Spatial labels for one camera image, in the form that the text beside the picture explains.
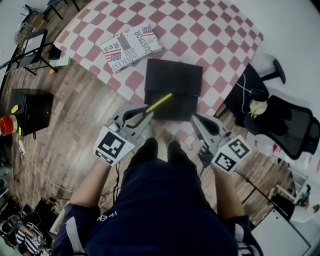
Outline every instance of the wooden floor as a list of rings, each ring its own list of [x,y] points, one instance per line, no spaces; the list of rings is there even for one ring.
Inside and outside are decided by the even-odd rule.
[[[89,0],[77,1],[80,8],[83,8],[88,2]],[[64,26],[77,13],[72,4],[67,6],[63,2],[57,5],[57,9],[64,20],[61,21],[53,12],[49,14],[47,18],[48,42],[54,41]],[[0,114],[4,116],[10,113],[11,89],[35,88],[54,95],[49,127],[37,132],[36,140],[32,135],[28,135],[23,137],[22,141],[27,151],[26,155],[45,175],[58,186],[74,191],[96,160],[93,155],[93,145],[102,126],[107,123],[118,107],[129,102],[74,61],[71,66],[60,68],[58,73],[54,75],[50,75],[49,71],[49,68],[40,69],[37,71],[37,76],[28,72],[24,76],[23,69],[10,73],[0,100]],[[230,112],[226,112],[221,120],[233,133],[242,134],[244,137],[247,134],[245,129],[235,126],[235,120]],[[159,141],[159,158],[166,159],[166,144],[171,136],[156,122],[153,121],[152,126]],[[18,135],[14,134],[12,147],[6,150],[15,174],[21,170],[18,140]],[[192,145],[192,148],[182,145],[189,157],[197,164],[199,172],[202,169],[197,157],[200,147],[201,144],[198,141]],[[131,156],[130,153],[120,163],[121,178]],[[23,171],[18,176],[21,184],[18,185],[14,180],[9,182],[12,196],[21,205],[29,204],[34,207],[41,197],[45,199],[49,197],[68,199],[71,197],[71,192],[63,191],[57,187],[55,188],[56,194],[53,194],[53,186],[49,180],[41,175],[26,158],[22,159],[22,166]],[[291,178],[284,163],[272,164],[268,157],[258,152],[253,152],[241,164],[238,171],[250,179],[264,194],[268,194],[276,184],[281,184],[283,187],[288,187],[291,184]],[[237,173],[232,176],[238,194],[244,201],[254,187]],[[116,170],[112,168],[103,190],[104,194],[112,191],[115,181]],[[215,177],[212,170],[206,169],[201,181],[207,200],[213,208],[216,208]],[[56,204],[58,212],[66,200],[60,199],[59,203]],[[258,191],[254,191],[243,205],[245,212],[249,214],[254,224],[259,223],[271,209],[267,200]],[[106,202],[101,206],[101,210],[112,206],[112,194],[106,196]]]

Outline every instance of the chair leg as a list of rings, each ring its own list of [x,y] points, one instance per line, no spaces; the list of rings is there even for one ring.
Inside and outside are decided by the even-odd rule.
[[[33,74],[34,76],[36,76],[37,74],[35,73],[35,72],[33,72],[33,71],[31,71],[29,68],[27,68],[27,67],[23,67],[25,70],[27,70],[27,71],[29,71],[31,74]]]
[[[47,64],[48,67],[50,67],[51,69],[53,69],[55,72],[58,72],[58,69],[56,69],[55,67],[51,66],[51,65],[49,64],[49,62],[47,62],[44,58],[40,57],[40,59],[41,59],[45,64]]]
[[[62,16],[60,15],[60,13],[57,11],[57,9],[52,5],[51,8],[53,9],[53,11],[55,12],[56,15],[58,15],[58,17],[63,20],[64,18],[62,18]]]
[[[79,9],[76,1],[75,1],[75,0],[71,0],[71,1],[73,2],[74,6],[75,6],[75,8],[78,10],[78,12],[80,12],[80,9]]]

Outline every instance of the orange object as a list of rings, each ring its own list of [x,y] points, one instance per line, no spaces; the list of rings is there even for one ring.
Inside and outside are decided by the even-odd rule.
[[[1,135],[6,136],[17,130],[18,123],[14,115],[4,116],[0,118]]]

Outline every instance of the black electronic device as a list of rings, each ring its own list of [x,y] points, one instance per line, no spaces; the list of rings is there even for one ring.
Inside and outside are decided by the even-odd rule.
[[[144,103],[152,105],[164,96],[172,96],[154,110],[154,119],[190,121],[197,112],[203,68],[169,60],[147,61]]]
[[[32,134],[49,126],[53,99],[52,94],[38,89],[13,89],[11,91],[10,110],[18,105],[18,110],[14,115],[21,129],[21,136]]]

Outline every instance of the red and white tablecloth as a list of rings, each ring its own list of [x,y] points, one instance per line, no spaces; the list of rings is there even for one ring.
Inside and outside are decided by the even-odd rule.
[[[146,22],[164,50],[152,58],[203,67],[199,113],[214,115],[228,96],[263,35],[226,0],[93,0],[61,32],[55,46],[134,104],[145,96],[147,60],[113,73],[99,45]],[[189,122],[164,127],[181,141],[195,139]]]

